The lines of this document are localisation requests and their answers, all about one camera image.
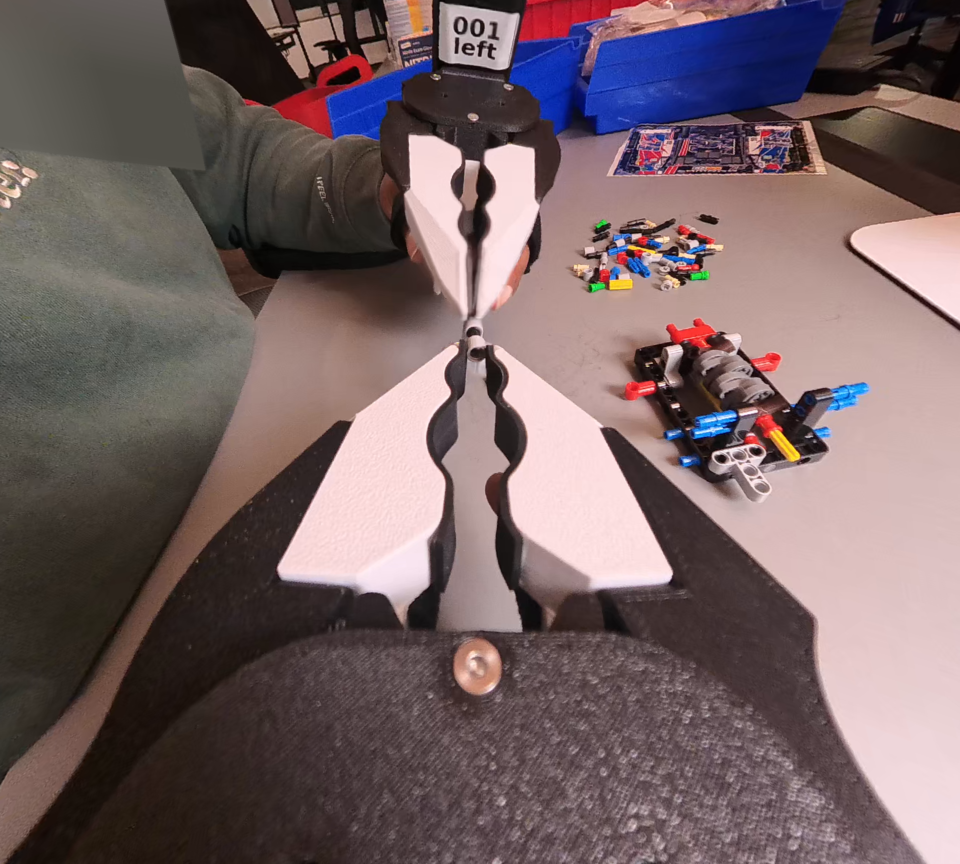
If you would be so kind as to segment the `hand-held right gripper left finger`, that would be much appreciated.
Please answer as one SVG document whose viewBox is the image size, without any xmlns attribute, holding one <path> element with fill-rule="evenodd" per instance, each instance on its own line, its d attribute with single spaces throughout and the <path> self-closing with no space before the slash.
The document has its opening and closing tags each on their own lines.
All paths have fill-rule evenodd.
<svg viewBox="0 0 960 864">
<path fill-rule="evenodd" d="M 454 344 L 354 417 L 279 560 L 282 581 L 382 595 L 401 622 L 431 605 L 455 550 L 443 458 L 462 394 Z"/>
</svg>

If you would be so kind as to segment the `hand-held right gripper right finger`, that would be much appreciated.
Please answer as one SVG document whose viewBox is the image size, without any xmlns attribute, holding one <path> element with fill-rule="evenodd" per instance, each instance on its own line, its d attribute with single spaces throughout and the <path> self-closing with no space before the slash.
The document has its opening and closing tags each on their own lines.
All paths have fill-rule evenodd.
<svg viewBox="0 0 960 864">
<path fill-rule="evenodd" d="M 573 594 L 668 585 L 673 570 L 602 426 L 504 348 L 486 350 L 506 458 L 496 555 L 518 595 L 555 615 Z"/>
</svg>

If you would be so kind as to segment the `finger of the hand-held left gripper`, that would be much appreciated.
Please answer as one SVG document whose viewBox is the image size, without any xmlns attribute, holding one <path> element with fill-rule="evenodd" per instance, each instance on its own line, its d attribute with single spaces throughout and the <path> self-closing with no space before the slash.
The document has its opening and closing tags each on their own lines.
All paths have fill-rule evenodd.
<svg viewBox="0 0 960 864">
<path fill-rule="evenodd" d="M 464 168 L 461 151 L 433 135 L 408 136 L 410 185 L 406 221 L 440 291 L 462 317 L 472 315 L 471 246 L 461 231 L 461 198 L 453 182 Z"/>
<path fill-rule="evenodd" d="M 533 148 L 506 143 L 488 149 L 482 167 L 490 176 L 493 189 L 482 206 L 486 233 L 477 247 L 473 317 L 485 317 L 496 304 L 539 213 Z"/>
</svg>

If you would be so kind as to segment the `person's left forearm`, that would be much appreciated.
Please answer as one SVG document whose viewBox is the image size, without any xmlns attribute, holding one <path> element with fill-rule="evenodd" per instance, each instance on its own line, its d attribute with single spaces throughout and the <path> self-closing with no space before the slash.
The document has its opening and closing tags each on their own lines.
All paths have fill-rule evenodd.
<svg viewBox="0 0 960 864">
<path fill-rule="evenodd" d="M 326 138 L 184 66 L 204 168 L 173 174 L 220 249 L 259 274 L 371 268 L 407 257 L 381 204 L 379 144 Z"/>
</svg>

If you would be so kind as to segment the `pile of small lego pieces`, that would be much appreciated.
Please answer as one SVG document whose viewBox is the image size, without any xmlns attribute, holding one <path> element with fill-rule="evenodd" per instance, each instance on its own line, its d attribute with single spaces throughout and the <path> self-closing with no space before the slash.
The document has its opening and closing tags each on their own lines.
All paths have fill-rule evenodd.
<svg viewBox="0 0 960 864">
<path fill-rule="evenodd" d="M 712 260 L 724 250 L 723 243 L 676 218 L 635 218 L 619 225 L 601 218 L 568 270 L 589 293 L 627 291 L 640 282 L 672 292 L 708 282 Z"/>
</svg>

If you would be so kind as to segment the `partly built lego chassis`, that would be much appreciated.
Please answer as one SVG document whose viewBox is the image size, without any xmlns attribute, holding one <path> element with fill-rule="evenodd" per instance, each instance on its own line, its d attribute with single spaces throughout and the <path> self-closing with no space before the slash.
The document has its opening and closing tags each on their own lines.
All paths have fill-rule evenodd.
<svg viewBox="0 0 960 864">
<path fill-rule="evenodd" d="M 823 418 L 870 393 L 857 382 L 813 388 L 789 402 L 771 379 L 779 353 L 751 357 L 740 334 L 699 317 L 665 330 L 665 342 L 635 351 L 624 398 L 654 401 L 681 467 L 712 485 L 731 482 L 754 503 L 771 495 L 771 474 L 821 461 L 832 437 Z"/>
</svg>

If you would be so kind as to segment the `lego sticker sheet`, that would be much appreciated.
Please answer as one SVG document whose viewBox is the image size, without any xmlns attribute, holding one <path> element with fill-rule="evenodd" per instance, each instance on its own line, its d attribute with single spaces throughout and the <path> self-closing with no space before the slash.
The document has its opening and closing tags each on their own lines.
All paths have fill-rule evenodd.
<svg viewBox="0 0 960 864">
<path fill-rule="evenodd" d="M 784 119 L 638 125 L 630 129 L 607 175 L 824 175 L 826 172 L 826 162 L 810 122 Z"/>
</svg>

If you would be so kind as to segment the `person's left hand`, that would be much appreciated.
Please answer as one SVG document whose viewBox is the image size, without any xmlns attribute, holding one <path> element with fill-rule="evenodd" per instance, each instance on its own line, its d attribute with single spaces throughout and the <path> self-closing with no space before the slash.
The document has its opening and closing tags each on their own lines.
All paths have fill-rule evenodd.
<svg viewBox="0 0 960 864">
<path fill-rule="evenodd" d="M 392 224 L 398 223 L 400 220 L 400 208 L 402 207 L 402 194 L 398 185 L 387 174 L 385 174 L 381 179 L 379 186 L 379 201 L 381 210 L 384 211 L 385 215 L 390 219 L 390 222 Z M 399 233 L 403 238 L 403 244 L 408 258 L 418 265 L 426 266 L 426 259 L 422 251 L 417 246 L 414 237 L 409 231 L 409 228 L 406 225 L 403 225 L 400 227 Z M 510 272 L 507 282 L 501 288 L 494 304 L 492 305 L 492 310 L 498 310 L 504 306 L 513 295 L 516 294 L 522 278 L 529 267 L 529 264 L 530 249 L 529 247 L 524 246 L 520 257 Z"/>
</svg>

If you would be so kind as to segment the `blue storage bin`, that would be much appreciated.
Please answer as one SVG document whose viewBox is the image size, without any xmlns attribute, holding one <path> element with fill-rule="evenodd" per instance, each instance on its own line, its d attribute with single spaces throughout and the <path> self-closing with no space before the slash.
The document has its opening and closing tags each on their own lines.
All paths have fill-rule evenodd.
<svg viewBox="0 0 960 864">
<path fill-rule="evenodd" d="M 604 42 L 573 90 L 597 134 L 797 101 L 848 0 L 785 0 L 750 15 Z"/>
<path fill-rule="evenodd" d="M 541 117 L 552 121 L 556 134 L 570 126 L 579 55 L 578 42 L 571 38 L 519 42 L 516 46 L 510 78 L 531 91 L 540 103 Z M 429 68 L 430 62 L 425 61 L 389 73 L 379 71 L 373 79 L 330 95 L 326 100 L 329 136 L 378 139 L 387 103 L 401 99 L 405 80 Z"/>
</svg>

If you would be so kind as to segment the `red plastic container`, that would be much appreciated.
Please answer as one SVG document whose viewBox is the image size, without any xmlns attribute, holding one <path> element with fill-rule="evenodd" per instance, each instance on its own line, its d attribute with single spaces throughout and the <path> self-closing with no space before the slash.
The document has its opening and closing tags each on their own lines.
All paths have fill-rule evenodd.
<svg viewBox="0 0 960 864">
<path fill-rule="evenodd" d="M 304 125 L 325 138 L 334 138 L 329 112 L 331 95 L 362 85 L 374 76 L 368 60 L 350 54 L 320 70 L 315 86 L 288 96 L 270 107 L 284 118 Z"/>
</svg>

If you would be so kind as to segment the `black office chair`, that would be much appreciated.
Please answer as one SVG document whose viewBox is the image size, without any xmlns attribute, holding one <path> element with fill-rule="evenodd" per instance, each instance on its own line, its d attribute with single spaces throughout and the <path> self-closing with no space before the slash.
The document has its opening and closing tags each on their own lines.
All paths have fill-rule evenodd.
<svg viewBox="0 0 960 864">
<path fill-rule="evenodd" d="M 305 89 L 247 0 L 164 0 L 181 62 L 274 105 Z"/>
</svg>

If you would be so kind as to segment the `person's green sweatshirt torso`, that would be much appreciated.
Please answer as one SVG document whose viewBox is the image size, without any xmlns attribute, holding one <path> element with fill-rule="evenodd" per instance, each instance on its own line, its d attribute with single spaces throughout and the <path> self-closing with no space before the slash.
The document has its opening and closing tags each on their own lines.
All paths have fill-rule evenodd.
<svg viewBox="0 0 960 864">
<path fill-rule="evenodd" d="M 254 320 L 174 174 L 2 147 L 2 776 L 69 707 L 234 412 Z"/>
</svg>

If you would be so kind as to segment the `white book stand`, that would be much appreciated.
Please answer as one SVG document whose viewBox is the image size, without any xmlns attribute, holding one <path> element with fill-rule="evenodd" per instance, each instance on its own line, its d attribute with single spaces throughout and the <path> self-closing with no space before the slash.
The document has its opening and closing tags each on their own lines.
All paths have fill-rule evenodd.
<svg viewBox="0 0 960 864">
<path fill-rule="evenodd" d="M 854 231 L 860 258 L 959 326 L 959 213 L 878 223 Z"/>
</svg>

